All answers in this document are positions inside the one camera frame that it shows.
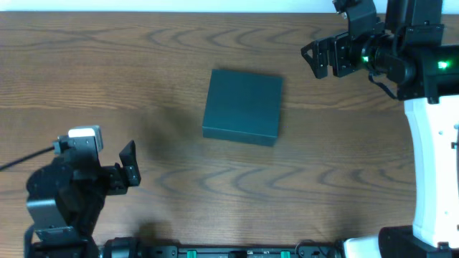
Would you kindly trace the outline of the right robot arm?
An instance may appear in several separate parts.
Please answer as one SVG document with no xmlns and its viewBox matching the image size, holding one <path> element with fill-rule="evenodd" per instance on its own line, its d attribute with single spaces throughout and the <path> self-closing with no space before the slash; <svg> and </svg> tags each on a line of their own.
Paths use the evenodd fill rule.
<svg viewBox="0 0 459 258">
<path fill-rule="evenodd" d="M 384 18 L 372 0 L 334 0 L 346 32 L 301 50 L 314 75 L 385 75 L 404 105 L 415 157 L 416 205 L 409 226 L 344 240 L 330 257 L 458 255 L 458 46 L 442 43 L 441 1 L 389 1 Z"/>
</svg>

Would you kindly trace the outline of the black gift box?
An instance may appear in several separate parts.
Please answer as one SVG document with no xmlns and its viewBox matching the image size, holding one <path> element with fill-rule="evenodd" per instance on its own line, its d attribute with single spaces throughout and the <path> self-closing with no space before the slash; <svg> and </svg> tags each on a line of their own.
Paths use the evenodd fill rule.
<svg viewBox="0 0 459 258">
<path fill-rule="evenodd" d="M 283 78 L 212 70 L 202 123 L 205 138 L 273 146 L 279 136 Z"/>
</svg>

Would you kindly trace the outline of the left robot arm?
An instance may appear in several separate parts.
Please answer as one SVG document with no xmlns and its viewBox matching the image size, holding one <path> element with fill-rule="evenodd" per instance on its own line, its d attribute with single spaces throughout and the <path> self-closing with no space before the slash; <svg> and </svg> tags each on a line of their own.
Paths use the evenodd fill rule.
<svg viewBox="0 0 459 258">
<path fill-rule="evenodd" d="M 24 234 L 25 257 L 98 257 L 93 232 L 106 197 L 141 183 L 134 141 L 112 166 L 100 164 L 102 149 L 97 125 L 72 128 L 53 142 L 55 157 L 26 184 L 33 224 Z"/>
</svg>

